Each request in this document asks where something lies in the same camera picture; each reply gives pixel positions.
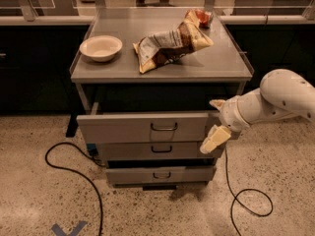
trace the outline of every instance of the speckled floor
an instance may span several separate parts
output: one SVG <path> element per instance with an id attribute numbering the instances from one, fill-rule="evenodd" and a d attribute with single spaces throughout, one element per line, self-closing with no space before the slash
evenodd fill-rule
<path id="1" fill-rule="evenodd" d="M 53 169 L 44 160 L 59 142 L 85 149 L 80 129 L 74 138 L 65 138 L 68 121 L 58 115 L 0 117 L 0 235 L 97 235 L 99 207 L 93 188 L 79 175 Z M 235 204 L 242 235 L 314 235 L 314 148 L 314 126 L 301 118 L 256 124 L 228 142 L 234 192 L 257 188 L 274 203 L 272 214 L 263 218 Z M 94 181 L 103 201 L 103 235 L 237 235 L 230 220 L 233 197 L 226 185 L 224 155 L 208 186 L 169 191 L 114 189 L 107 185 L 103 168 L 69 146 L 56 148 L 49 160 Z M 255 193 L 244 193 L 240 200 L 258 212 L 270 209 Z"/>

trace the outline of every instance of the white robotic arm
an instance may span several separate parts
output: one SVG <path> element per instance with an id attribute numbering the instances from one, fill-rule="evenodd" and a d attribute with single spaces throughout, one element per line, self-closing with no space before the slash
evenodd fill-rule
<path id="1" fill-rule="evenodd" d="M 213 127 L 200 151 L 209 153 L 250 125 L 302 116 L 315 122 L 315 88 L 296 73 L 277 69 L 268 73 L 260 87 L 228 100 L 212 100 L 220 111 L 220 127 Z"/>

